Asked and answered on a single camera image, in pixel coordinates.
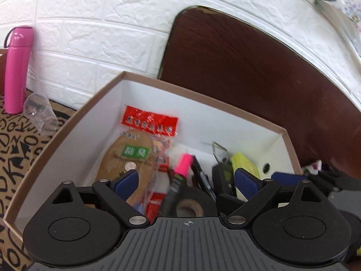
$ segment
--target gray ribbed surface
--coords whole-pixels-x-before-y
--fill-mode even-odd
[[[93,264],[53,271],[286,271],[254,245],[246,231],[226,229],[218,218],[158,218],[147,229],[128,232],[118,249]],[[29,270],[50,268],[33,264]],[[344,271],[341,263],[313,271]]]

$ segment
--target thermos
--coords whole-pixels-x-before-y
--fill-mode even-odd
[[[5,39],[5,48],[10,34],[5,66],[4,108],[9,114],[18,114],[23,111],[25,101],[26,75],[34,29],[30,26],[15,27]]]

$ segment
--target blue gripper pad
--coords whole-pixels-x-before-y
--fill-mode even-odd
[[[234,172],[234,185],[247,200],[250,200],[260,191],[263,182],[245,169],[238,168]]]
[[[123,200],[127,200],[138,188],[139,175],[136,170],[129,170],[111,182],[111,189]]]
[[[296,186],[300,180],[307,179],[304,175],[294,175],[290,173],[275,172],[272,174],[272,179],[277,180],[282,185]]]

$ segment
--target brown wooden board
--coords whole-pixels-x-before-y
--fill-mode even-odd
[[[182,11],[159,78],[286,128],[302,166],[321,159],[361,178],[360,111],[311,63],[244,21]]]

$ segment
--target pink marker cap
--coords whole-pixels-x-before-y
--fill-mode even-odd
[[[191,166],[192,163],[193,163],[193,156],[190,154],[183,154],[174,171],[176,172],[176,174],[182,175],[185,178],[187,178],[189,166]]]

